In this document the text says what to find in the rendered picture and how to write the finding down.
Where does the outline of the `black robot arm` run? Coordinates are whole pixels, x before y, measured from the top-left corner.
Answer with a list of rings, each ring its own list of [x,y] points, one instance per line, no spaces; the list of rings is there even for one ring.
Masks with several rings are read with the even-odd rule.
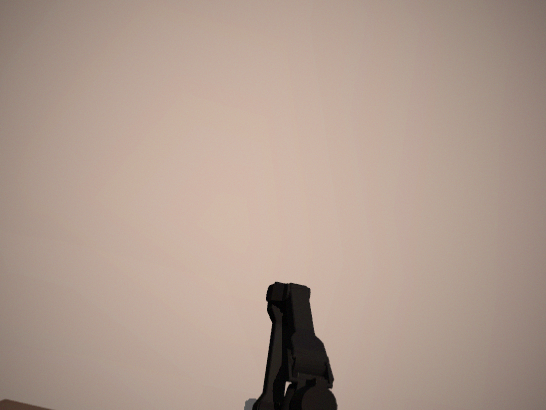
[[[314,332],[310,294],[310,288],[295,283],[268,287],[272,329],[263,391],[252,410],[338,409],[329,389],[334,382],[329,358]],[[286,382],[291,384],[285,393]]]

